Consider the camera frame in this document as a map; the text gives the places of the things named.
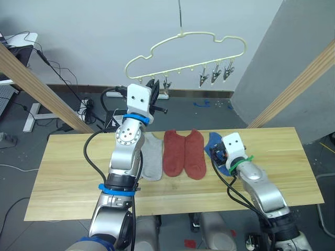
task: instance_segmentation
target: wooden table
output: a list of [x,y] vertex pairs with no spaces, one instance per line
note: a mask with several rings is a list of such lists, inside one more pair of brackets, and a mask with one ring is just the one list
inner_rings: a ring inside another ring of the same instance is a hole
[[[304,149],[294,128],[216,130],[221,135],[239,132],[254,155],[254,163],[267,172],[283,193],[289,206],[323,203]],[[201,131],[207,144],[209,132]],[[186,136],[190,131],[179,131]],[[52,135],[33,187],[25,221],[90,219],[100,194],[101,176],[86,162],[83,146],[90,134]],[[164,132],[155,132],[163,139]],[[113,133],[96,136],[88,147],[92,161],[106,174],[115,146]],[[140,181],[136,193],[137,215],[173,214],[244,209],[232,201],[225,185],[214,173],[206,156],[207,173],[201,180],[187,177],[185,171],[160,181]],[[243,195],[238,180],[234,187]]]

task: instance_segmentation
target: red sock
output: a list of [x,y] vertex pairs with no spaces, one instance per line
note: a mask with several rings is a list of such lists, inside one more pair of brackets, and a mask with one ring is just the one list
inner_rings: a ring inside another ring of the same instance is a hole
[[164,134],[163,170],[170,177],[178,176],[185,163],[185,137],[176,130],[166,131]]
[[204,137],[195,129],[185,138],[185,171],[192,179],[202,179],[206,174]]

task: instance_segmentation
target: blue band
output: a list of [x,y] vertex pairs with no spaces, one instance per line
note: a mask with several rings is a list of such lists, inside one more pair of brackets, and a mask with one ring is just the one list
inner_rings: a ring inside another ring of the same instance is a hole
[[150,119],[149,118],[144,118],[142,116],[136,115],[136,114],[125,114],[124,118],[133,118],[133,119],[137,119],[141,122],[143,122],[146,126],[149,124]]
[[106,188],[104,184],[99,184],[98,188],[108,195],[120,195],[120,196],[134,196],[135,195],[134,191],[124,192],[124,191],[110,190]]
[[108,251],[115,251],[114,246],[112,243],[109,243],[107,241],[104,241],[103,239],[100,239],[98,237],[82,237],[79,241],[77,242],[98,242],[101,245],[103,245]]

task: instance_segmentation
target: wooden post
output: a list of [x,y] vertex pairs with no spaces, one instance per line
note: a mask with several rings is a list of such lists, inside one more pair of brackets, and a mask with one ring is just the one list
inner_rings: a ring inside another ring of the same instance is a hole
[[259,128],[273,119],[297,96],[335,64],[335,40],[247,128]]
[[86,125],[60,97],[46,84],[36,78],[15,56],[0,44],[0,72],[8,76],[15,84],[48,110],[55,113],[73,129],[82,133],[94,131]]

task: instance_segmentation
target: white hanger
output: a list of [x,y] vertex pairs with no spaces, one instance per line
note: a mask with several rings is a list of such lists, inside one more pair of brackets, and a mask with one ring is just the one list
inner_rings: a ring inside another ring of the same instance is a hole
[[[181,11],[181,6],[180,6],[180,0],[178,0],[178,4],[179,4],[179,17],[180,17],[180,28],[181,28],[181,32],[179,34],[177,34],[176,36],[173,36],[173,37],[170,37],[170,38],[167,38],[157,44],[155,44],[153,47],[151,47],[150,49],[150,55],[149,56],[143,56],[143,55],[139,55],[137,56],[136,58],[133,58],[132,60],[130,60],[127,64],[126,64],[126,67],[125,67],[125,73],[126,73],[126,76],[130,79],[138,79],[139,81],[141,81],[144,77],[152,77],[154,78],[155,75],[159,75],[159,74],[164,74],[166,75],[167,73],[169,72],[174,72],[174,71],[177,71],[178,73],[180,73],[181,70],[183,69],[187,69],[187,68],[191,68],[191,71],[193,70],[194,67],[196,66],[199,66],[199,65],[202,65],[202,66],[206,66],[206,64],[209,64],[209,63],[213,63],[213,62],[216,62],[216,63],[220,63],[221,61],[223,60],[226,60],[226,59],[235,59],[239,56],[242,56],[245,51],[247,50],[247,42],[243,39],[243,38],[240,38],[240,37],[236,37],[236,36],[225,36],[224,38],[222,38],[221,40],[218,40],[216,38],[216,35],[212,32],[206,32],[206,31],[191,31],[191,32],[183,32],[183,27],[182,27],[182,11]],[[240,54],[236,54],[236,55],[233,55],[233,56],[227,56],[227,57],[224,57],[224,58],[219,58],[219,59],[214,59],[214,60],[210,60],[210,61],[206,61],[206,62],[202,62],[202,63],[197,63],[197,64],[190,64],[190,65],[187,65],[187,66],[182,66],[182,67],[177,67],[177,68],[173,68],[173,69],[170,69],[170,70],[165,70],[165,71],[160,71],[160,72],[153,72],[153,73],[149,73],[149,74],[146,74],[146,75],[141,75],[141,76],[135,76],[135,77],[132,77],[132,76],[129,76],[128,74],[128,67],[130,64],[132,64],[134,61],[138,60],[138,59],[145,59],[145,60],[148,60],[150,58],[153,57],[153,51],[154,49],[156,49],[158,46],[164,44],[164,43],[167,43],[171,40],[174,40],[174,39],[177,39],[177,38],[183,38],[183,37],[186,37],[188,35],[210,35],[213,37],[213,42],[215,43],[222,43],[223,41],[225,41],[226,39],[237,39],[237,40],[240,40],[242,41],[243,45],[244,45],[244,48],[243,48],[243,51],[240,53]]]

